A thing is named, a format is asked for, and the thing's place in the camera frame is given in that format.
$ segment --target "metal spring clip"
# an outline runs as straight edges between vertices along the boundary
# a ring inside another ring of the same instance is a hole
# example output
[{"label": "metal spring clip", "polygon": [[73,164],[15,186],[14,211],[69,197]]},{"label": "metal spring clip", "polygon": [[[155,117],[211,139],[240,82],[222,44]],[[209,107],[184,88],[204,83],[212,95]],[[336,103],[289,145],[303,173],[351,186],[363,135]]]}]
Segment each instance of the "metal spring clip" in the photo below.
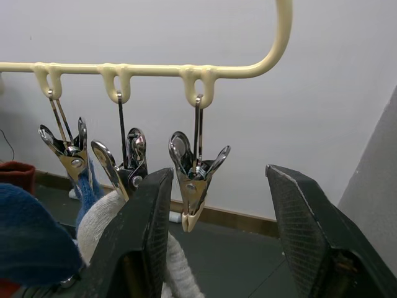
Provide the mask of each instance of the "metal spring clip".
[{"label": "metal spring clip", "polygon": [[201,99],[202,95],[199,94],[195,102],[194,153],[191,152],[189,139],[183,132],[175,132],[168,143],[169,154],[175,164],[184,204],[182,226],[185,232],[193,230],[203,211],[205,196],[212,176],[230,152],[230,146],[226,146],[215,160],[202,160],[203,109],[200,109]]},{"label": "metal spring clip", "polygon": [[[50,104],[54,111],[55,119],[58,124],[58,128],[61,133],[62,140],[58,140],[54,137],[51,130],[48,129],[45,125],[40,125],[38,129],[38,133],[40,134],[42,140],[47,144],[47,146],[51,149],[52,152],[59,158],[62,165],[65,167],[68,172],[70,178],[75,182],[78,186],[79,175],[85,171],[89,175],[89,184],[92,187],[92,176],[91,171],[89,169],[89,157],[87,153],[87,126],[86,122],[83,118],[79,118],[78,120],[78,136],[76,138],[72,137],[68,121],[66,120],[65,113],[61,107],[61,103],[59,99],[52,98],[52,90],[48,91],[48,98],[50,100]],[[68,132],[68,136],[70,141],[66,140],[65,133],[62,128],[62,124],[56,110],[55,103],[56,102],[58,109],[60,110],[60,114],[63,119],[63,123],[66,127],[66,131]]]},{"label": "metal spring clip", "polygon": [[116,165],[109,149],[100,141],[91,142],[92,150],[104,168],[113,187],[125,201],[132,198],[139,183],[148,175],[146,163],[146,139],[140,129],[133,128],[127,135],[127,144],[124,131],[124,118],[121,92],[117,92],[120,129],[122,133],[123,162]]}]

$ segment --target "white wall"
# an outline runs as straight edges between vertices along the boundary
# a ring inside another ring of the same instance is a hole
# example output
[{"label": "white wall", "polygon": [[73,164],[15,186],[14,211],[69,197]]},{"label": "white wall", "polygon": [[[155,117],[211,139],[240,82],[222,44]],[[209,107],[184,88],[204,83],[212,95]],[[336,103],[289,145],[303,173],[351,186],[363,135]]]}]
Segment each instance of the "white wall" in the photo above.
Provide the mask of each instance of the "white wall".
[{"label": "white wall", "polygon": [[[302,171],[337,204],[397,83],[397,2],[296,0],[291,40],[267,74],[216,82],[205,110],[204,157],[231,145],[207,205],[274,218],[264,167]],[[4,1],[0,60],[60,63],[247,65],[272,45],[271,0]],[[37,133],[56,131],[48,100],[33,74],[4,73],[0,128],[16,159],[65,174]],[[120,161],[117,106],[100,76],[63,75],[63,108],[73,131],[87,120]],[[143,129],[149,171],[171,165],[167,141],[190,138],[193,108],[177,78],[132,78],[126,128]],[[0,142],[0,158],[11,152]],[[100,182],[108,183],[96,167]]]}]

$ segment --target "blue knitted fabric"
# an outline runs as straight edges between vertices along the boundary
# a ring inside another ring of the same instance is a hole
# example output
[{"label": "blue knitted fabric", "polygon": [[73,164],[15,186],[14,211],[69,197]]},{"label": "blue knitted fabric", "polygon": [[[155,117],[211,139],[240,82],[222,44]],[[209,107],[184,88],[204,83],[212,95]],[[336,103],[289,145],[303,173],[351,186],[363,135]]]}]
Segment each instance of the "blue knitted fabric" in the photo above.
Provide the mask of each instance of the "blue knitted fabric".
[{"label": "blue knitted fabric", "polygon": [[77,246],[39,201],[0,183],[0,278],[47,286],[70,278],[81,265]]},{"label": "blue knitted fabric", "polygon": [[89,184],[88,170],[82,172],[79,176],[79,188],[81,192],[77,188],[76,183],[74,183],[74,181],[69,177],[73,185],[74,192],[81,202],[81,208],[76,219],[76,231],[79,228],[80,221],[83,219],[87,211],[105,195],[103,189],[95,177],[94,165],[92,164],[91,159],[89,159],[89,167],[91,170],[92,188]]}]

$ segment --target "baseboard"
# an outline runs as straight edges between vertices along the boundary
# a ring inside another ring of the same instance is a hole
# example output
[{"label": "baseboard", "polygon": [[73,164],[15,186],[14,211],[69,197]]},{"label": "baseboard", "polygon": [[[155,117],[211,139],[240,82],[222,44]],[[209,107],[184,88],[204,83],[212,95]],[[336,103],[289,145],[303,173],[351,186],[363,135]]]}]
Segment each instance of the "baseboard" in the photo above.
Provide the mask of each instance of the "baseboard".
[{"label": "baseboard", "polygon": [[[63,189],[65,191],[69,191],[71,189],[71,184],[68,178],[39,170],[36,170],[35,172],[35,182],[47,187]],[[112,191],[112,188],[109,186],[103,185],[102,187],[105,192]],[[171,201],[172,211],[182,212],[182,208],[183,206],[181,202]],[[223,227],[236,228],[238,230],[269,237],[279,237],[277,222],[275,220],[265,219],[262,217],[255,217],[212,207],[204,207],[199,221],[221,225]]]}]

